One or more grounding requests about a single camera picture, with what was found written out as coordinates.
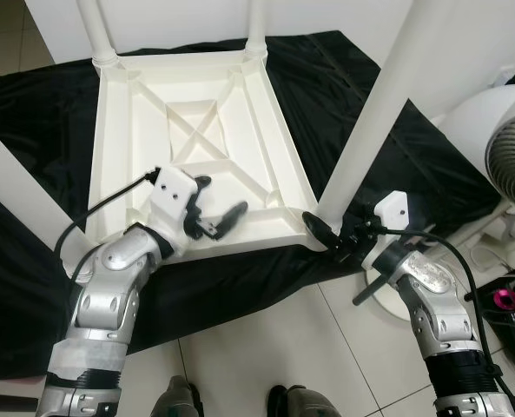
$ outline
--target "tile floor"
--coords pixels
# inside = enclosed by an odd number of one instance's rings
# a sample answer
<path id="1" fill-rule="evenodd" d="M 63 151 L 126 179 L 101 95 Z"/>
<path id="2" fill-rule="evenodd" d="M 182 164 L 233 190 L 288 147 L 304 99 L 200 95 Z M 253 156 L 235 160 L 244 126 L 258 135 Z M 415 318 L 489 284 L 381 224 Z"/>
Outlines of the tile floor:
<path id="1" fill-rule="evenodd" d="M 52 63 L 23 0 L 0 0 L 0 76 Z M 453 269 L 463 295 L 465 277 Z M 266 393 L 279 383 L 321 391 L 345 417 L 434 416 L 409 324 L 374 300 L 355 307 L 364 286 L 362 274 L 313 285 L 267 310 L 131 355 L 118 415 L 149 416 L 169 377 L 185 374 L 199 387 L 207 417 L 263 417 Z M 489 338 L 515 393 L 513 365 L 492 332 Z M 0 381 L 0 394 L 38 397 L 42 390 L 43 381 Z"/>

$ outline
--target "white wall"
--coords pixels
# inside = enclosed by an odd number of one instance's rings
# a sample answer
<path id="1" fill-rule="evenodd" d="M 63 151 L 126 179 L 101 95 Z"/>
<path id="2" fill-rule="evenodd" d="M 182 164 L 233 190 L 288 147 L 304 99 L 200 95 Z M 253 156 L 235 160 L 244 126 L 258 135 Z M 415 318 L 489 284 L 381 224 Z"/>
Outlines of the white wall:
<path id="1" fill-rule="evenodd" d="M 116 50 L 169 48 L 247 34 L 248 0 L 100 0 Z M 269 0 L 267 33 L 341 30 L 382 64 L 411 0 Z M 26 0 L 57 63 L 90 55 L 74 0 Z M 426 59 L 416 105 L 432 117 L 515 65 L 515 0 L 463 0 Z"/>

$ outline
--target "white tape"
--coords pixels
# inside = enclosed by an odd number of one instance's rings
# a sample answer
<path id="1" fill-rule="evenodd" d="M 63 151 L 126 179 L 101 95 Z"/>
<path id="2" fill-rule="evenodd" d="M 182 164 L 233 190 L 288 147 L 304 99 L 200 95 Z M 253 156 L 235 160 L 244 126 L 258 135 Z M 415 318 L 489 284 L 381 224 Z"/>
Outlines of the white tape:
<path id="1" fill-rule="evenodd" d="M 52 348 L 48 371 L 73 381 L 87 369 L 121 372 L 127 349 L 128 345 L 113 341 L 65 339 Z"/>

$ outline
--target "pink object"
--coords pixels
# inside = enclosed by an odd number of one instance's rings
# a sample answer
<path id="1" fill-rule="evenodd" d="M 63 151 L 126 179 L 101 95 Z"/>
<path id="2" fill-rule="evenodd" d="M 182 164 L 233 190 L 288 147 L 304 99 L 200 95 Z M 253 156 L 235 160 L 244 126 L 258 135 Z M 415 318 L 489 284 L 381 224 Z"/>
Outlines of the pink object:
<path id="1" fill-rule="evenodd" d="M 508 289 L 499 289 L 492 297 L 494 303 L 503 310 L 515 310 L 515 293 Z"/>

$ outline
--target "black cloth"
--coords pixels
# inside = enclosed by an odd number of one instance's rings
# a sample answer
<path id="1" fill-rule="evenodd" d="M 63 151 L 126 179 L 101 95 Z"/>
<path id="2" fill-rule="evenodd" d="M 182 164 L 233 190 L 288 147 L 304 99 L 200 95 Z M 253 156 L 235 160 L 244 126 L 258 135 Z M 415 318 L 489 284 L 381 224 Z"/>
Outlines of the black cloth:
<path id="1" fill-rule="evenodd" d="M 239 50 L 244 42 L 132 55 Z M 338 31 L 270 37 L 267 46 L 268 75 L 319 198 L 379 67 Z M 98 85 L 90 60 L 0 77 L 0 140 L 72 218 L 87 208 Z M 347 218 L 393 189 L 408 193 L 414 227 L 436 224 L 443 234 L 488 214 L 499 200 L 410 102 Z M 298 246 L 165 266 L 142 291 L 129 351 L 233 320 L 358 269 L 352 257 L 335 264 Z M 66 320 L 68 287 L 58 260 L 0 204 L 0 379 L 44 373 Z"/>

